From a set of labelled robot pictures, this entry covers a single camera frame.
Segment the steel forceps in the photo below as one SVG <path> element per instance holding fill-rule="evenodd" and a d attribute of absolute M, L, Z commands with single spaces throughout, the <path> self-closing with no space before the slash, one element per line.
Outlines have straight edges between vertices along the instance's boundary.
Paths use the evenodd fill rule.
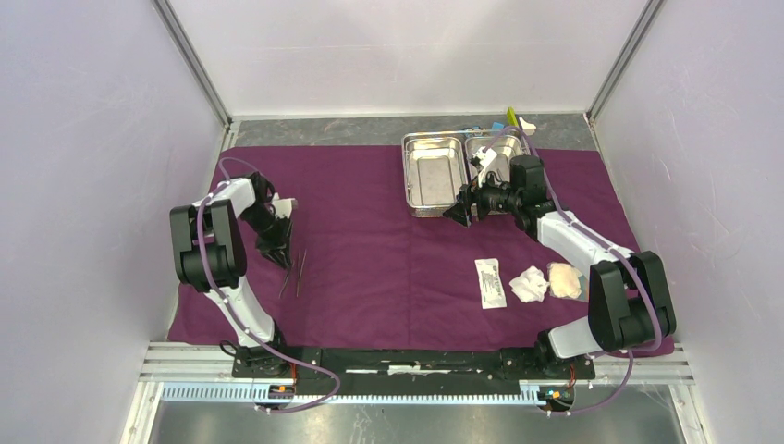
<path fill-rule="evenodd" d="M 300 297 L 300 292 L 302 289 L 302 280 L 304 275 L 304 267 L 305 267 L 306 259 L 307 259 L 307 249 L 303 249 L 298 256 L 297 279 L 296 279 L 296 289 L 295 289 L 295 296 L 297 298 Z"/>
<path fill-rule="evenodd" d="M 288 283 L 290 281 L 290 278 L 291 278 L 291 275 L 292 275 L 293 271 L 294 271 L 294 266 L 293 265 L 286 270 L 286 272 L 284 274 L 284 277 L 283 277 L 283 281 L 282 281 L 280 290 L 278 292 L 278 298 L 279 299 L 282 298 L 284 292 L 286 291 L 286 288 L 288 286 Z"/>

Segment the steel two-compartment tray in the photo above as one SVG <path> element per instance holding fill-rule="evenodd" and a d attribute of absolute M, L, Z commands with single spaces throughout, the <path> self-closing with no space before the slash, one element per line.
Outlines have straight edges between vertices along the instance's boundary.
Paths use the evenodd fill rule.
<path fill-rule="evenodd" d="M 514 130 L 505 135 L 483 129 L 479 134 L 462 130 L 414 132 L 401 141 L 406 201 L 416 217 L 440 217 L 456 202 L 462 185 L 476 174 L 470 159 L 482 146 L 497 153 L 490 177 L 509 180 L 509 161 L 528 154 L 529 143 Z"/>

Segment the maroon cloth wrap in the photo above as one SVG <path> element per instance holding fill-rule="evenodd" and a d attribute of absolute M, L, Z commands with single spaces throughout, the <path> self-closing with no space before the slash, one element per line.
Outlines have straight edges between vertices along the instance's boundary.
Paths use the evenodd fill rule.
<path fill-rule="evenodd" d="M 291 253 L 307 249 L 300 297 L 297 267 L 259 255 L 241 230 L 247 277 L 289 344 L 324 348 L 495 351 L 531 346 L 537 334 L 585 316 L 585 302 L 546 297 L 484 310 L 474 261 L 495 258 L 504 283 L 558 255 L 519 231 L 510 216 L 465 228 L 417 218 L 405 199 L 397 145 L 236 147 L 214 179 L 259 170 L 298 201 Z"/>

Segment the green suture packet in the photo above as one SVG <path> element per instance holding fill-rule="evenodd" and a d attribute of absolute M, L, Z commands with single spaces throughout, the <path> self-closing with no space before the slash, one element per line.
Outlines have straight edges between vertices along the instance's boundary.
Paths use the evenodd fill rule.
<path fill-rule="evenodd" d="M 484 310 L 507 307 L 506 293 L 499 273 L 497 259 L 476 259 L 474 261 L 478 275 L 482 308 Z"/>

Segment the white gauze packet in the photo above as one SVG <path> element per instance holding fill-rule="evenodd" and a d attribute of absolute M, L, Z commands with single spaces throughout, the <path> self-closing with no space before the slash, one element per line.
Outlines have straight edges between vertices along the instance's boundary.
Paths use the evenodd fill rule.
<path fill-rule="evenodd" d="M 542 302 L 549 290 L 544 272 L 536 266 L 530 266 L 520 273 L 509 285 L 513 294 L 523 303 Z"/>

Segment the white gauze pad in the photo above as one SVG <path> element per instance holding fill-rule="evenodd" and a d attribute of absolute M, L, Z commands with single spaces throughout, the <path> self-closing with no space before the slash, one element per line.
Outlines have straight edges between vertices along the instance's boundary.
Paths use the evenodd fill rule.
<path fill-rule="evenodd" d="M 547 267 L 549 295 L 564 300 L 588 302 L 588 277 L 576 267 L 565 263 L 550 263 Z"/>

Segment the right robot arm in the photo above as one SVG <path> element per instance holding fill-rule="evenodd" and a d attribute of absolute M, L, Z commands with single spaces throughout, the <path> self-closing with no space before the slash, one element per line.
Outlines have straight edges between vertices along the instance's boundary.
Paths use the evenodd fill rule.
<path fill-rule="evenodd" d="M 491 149 L 473 156 L 477 175 L 460 187 L 444 216 L 469 227 L 492 212 L 511 215 L 519 230 L 558 253 L 588 281 L 587 315 L 544 331 L 533 354 L 536 370 L 557 377 L 581 355 L 659 350 L 677 328 L 661 258 L 618 246 L 566 210 L 540 157 L 511 157 L 508 180 L 497 176 L 495 161 Z"/>

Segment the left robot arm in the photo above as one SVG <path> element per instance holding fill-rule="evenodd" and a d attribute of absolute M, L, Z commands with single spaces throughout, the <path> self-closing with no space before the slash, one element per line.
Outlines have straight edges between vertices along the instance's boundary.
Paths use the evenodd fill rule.
<path fill-rule="evenodd" d="M 169 212 L 174 266 L 181 284 L 208 297 L 233 328 L 236 341 L 221 350 L 236 364 L 281 376 L 291 365 L 289 350 L 273 317 L 261 306 L 247 277 L 248 255 L 240 226 L 256 235 L 262 258 L 285 272 L 292 268 L 292 212 L 297 202 L 279 196 L 259 172 L 226 179 L 200 201 Z"/>

